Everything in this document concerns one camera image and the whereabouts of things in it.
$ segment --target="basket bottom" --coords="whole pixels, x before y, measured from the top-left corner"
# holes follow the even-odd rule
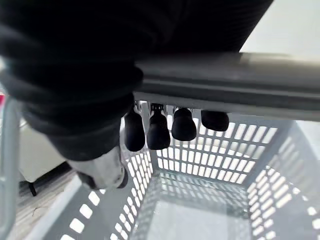
[[[130,239],[251,239],[246,192],[233,184],[159,172]]]

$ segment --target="white wall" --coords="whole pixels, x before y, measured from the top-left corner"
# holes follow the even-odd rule
[[[320,59],[320,0],[275,0],[241,51]]]

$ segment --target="metal rod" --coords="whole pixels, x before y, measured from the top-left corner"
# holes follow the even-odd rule
[[[160,56],[139,62],[137,100],[227,113],[320,120],[320,59],[258,53]]]
[[[3,204],[0,206],[0,240],[6,240],[16,221],[16,198],[18,194],[20,113],[19,104],[7,96],[3,109],[1,136],[0,187]]]

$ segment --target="black sleeve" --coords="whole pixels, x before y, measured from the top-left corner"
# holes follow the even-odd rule
[[[66,158],[119,141],[120,118],[158,52],[237,50],[271,0],[13,0],[0,3],[0,80]]]

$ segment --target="gray plastic basket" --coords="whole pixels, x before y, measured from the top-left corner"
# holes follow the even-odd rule
[[[221,133],[192,114],[195,140],[122,146],[125,188],[90,191],[75,177],[27,239],[320,239],[319,123],[230,114]]]

